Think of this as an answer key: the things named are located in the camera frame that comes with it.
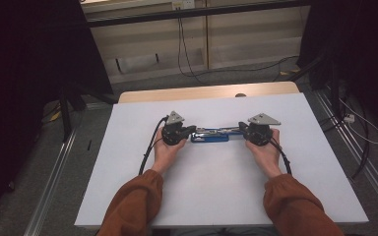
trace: orange sleeve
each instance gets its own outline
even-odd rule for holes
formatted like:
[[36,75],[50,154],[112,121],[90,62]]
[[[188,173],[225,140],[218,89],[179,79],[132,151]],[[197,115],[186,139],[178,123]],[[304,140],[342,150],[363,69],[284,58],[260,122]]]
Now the orange sleeve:
[[158,214],[163,180],[149,169],[123,185],[113,197],[97,235],[147,235]]
[[263,205],[282,236],[344,235],[321,202],[291,175],[275,177],[265,188]]

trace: hand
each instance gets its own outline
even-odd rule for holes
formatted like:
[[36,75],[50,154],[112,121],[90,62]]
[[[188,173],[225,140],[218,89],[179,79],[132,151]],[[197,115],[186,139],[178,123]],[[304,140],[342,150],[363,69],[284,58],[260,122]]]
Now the hand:
[[179,144],[175,146],[165,144],[161,138],[161,130],[162,127],[158,129],[155,138],[157,141],[155,144],[155,163],[152,166],[152,170],[159,174],[164,173],[168,167],[173,164],[174,160],[176,159],[177,152],[186,144],[185,139],[181,140]]
[[[280,131],[277,129],[272,129],[272,131],[273,139],[275,139],[276,142],[279,144]],[[282,174],[281,170],[279,169],[280,154],[279,151],[272,144],[266,144],[264,146],[259,147],[253,145],[249,141],[246,141],[245,145],[251,150],[257,165],[259,165],[259,167],[263,170],[263,172],[269,179],[272,179]]]

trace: black curtain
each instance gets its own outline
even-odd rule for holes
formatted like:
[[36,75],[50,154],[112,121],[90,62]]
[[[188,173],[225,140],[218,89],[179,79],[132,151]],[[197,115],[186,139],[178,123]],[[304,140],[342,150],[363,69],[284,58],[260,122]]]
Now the black curtain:
[[378,118],[378,1],[315,1],[302,37],[301,68],[316,58],[323,63],[309,74],[322,88],[332,78],[332,63],[347,91]]
[[0,0],[0,196],[63,85],[112,93],[91,31],[62,29],[85,21],[79,0]]

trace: person's left hand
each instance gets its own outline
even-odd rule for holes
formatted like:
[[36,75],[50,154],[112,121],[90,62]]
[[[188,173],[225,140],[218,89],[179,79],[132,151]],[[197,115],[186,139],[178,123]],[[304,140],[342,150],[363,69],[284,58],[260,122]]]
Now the person's left hand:
[[158,129],[155,141],[155,163],[152,166],[152,170],[162,174],[168,167],[170,167],[176,159],[177,152],[183,148],[186,144],[186,140],[183,139],[179,144],[175,146],[169,146],[161,139],[161,131],[163,127]]

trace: white table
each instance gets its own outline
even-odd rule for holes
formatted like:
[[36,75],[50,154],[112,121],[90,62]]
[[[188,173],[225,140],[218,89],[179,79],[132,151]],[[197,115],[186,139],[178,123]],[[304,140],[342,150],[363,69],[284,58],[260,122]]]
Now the white table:
[[[156,123],[171,110],[186,119],[185,126],[205,128],[236,126],[261,112],[280,120],[277,128],[293,176],[335,222],[368,221],[304,95],[290,93],[115,105],[75,225],[100,227],[116,191],[138,174]],[[153,160],[152,153],[147,168]],[[240,137],[227,143],[188,142],[163,177],[163,201],[153,227],[272,223],[262,206],[266,177]]]

